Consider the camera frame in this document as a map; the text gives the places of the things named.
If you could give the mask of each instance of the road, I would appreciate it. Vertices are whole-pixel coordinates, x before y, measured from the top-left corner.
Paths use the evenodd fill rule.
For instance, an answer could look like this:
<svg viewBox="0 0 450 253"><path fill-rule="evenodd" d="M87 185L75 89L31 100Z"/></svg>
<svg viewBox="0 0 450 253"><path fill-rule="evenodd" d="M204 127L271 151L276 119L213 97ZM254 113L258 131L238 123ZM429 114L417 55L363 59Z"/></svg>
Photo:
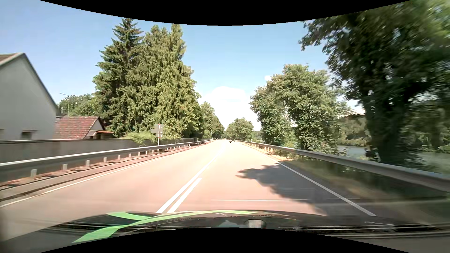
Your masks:
<svg viewBox="0 0 450 253"><path fill-rule="evenodd" d="M4 239L107 212L253 209L379 215L354 196L226 140L0 203Z"/></svg>

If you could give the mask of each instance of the sign post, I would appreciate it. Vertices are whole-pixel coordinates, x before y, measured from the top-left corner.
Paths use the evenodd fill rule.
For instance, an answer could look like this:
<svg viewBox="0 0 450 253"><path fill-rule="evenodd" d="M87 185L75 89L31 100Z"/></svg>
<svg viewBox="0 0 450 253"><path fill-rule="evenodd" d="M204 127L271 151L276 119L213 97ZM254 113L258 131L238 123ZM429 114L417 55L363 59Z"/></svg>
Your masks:
<svg viewBox="0 0 450 253"><path fill-rule="evenodd" d="M158 146L159 146L159 138L162 137L162 129L164 125L162 124L154 124L153 129L150 130L151 133L156 134L156 138L158 138Z"/></svg>

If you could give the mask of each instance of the car hood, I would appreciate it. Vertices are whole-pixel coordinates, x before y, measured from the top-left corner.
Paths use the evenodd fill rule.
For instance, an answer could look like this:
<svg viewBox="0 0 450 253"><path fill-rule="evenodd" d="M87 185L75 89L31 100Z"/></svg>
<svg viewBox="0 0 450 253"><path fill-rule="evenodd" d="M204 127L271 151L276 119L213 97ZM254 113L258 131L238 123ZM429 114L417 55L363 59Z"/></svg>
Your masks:
<svg viewBox="0 0 450 253"><path fill-rule="evenodd" d="M241 227L325 235L428 231L437 228L373 216L321 216L267 210L110 212L48 227L6 241L8 252L43 252L87 241L181 228Z"/></svg>

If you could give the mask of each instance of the gable roof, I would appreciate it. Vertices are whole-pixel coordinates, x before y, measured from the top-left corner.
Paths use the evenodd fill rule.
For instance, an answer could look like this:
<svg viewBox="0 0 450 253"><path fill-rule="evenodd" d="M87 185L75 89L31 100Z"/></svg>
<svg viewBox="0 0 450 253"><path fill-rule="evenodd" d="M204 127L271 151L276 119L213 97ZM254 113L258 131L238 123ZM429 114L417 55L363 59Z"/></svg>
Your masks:
<svg viewBox="0 0 450 253"><path fill-rule="evenodd" d="M64 116L55 123L53 139L84 139L97 120L105 129L99 116Z"/></svg>
<svg viewBox="0 0 450 253"><path fill-rule="evenodd" d="M14 53L14 54L0 54L0 68L6 66L7 64L13 62L16 59L24 58L26 62L30 65L31 70L33 71L34 75L36 76L39 84L42 86L45 95L47 96L47 99L49 102L55 107L56 109L56 116L62 116L61 111L59 110L58 105L53 100L52 96L50 95L49 91L45 87L45 85L42 83L42 80L37 75L36 70L34 69L33 65L31 64L30 60L28 59L27 55L25 53Z"/></svg>

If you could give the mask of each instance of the double white center line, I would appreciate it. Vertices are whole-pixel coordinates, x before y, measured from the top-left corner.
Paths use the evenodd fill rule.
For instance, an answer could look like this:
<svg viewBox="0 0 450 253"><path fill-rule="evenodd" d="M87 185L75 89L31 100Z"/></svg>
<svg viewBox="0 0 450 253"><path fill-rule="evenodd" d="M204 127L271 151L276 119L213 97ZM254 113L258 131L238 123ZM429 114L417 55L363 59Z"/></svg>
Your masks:
<svg viewBox="0 0 450 253"><path fill-rule="evenodd" d="M189 193L191 193L191 191L195 188L195 186L200 182L201 178L198 178L198 176L206 170L206 168L208 168L208 166L222 153L222 151L225 149L225 145L222 147L222 149L220 149L220 151L216 154L216 156L211 159L211 161L209 161L199 172L197 172L197 174L195 174L195 176L193 176L191 178L191 180L189 180L177 193L175 193L175 195L173 195L164 205L162 205L162 207L160 209L158 209L158 211L156 211L157 213L163 213L185 190L186 188L188 188L189 185L192 184L192 182L194 182L194 180L196 180L191 187L189 187L189 189L183 194L183 196L181 196L181 198L169 209L169 211L167 211L167 213L170 212L175 212L176 209L181 205L181 203L184 201L184 199L186 199L186 197L189 195Z"/></svg>

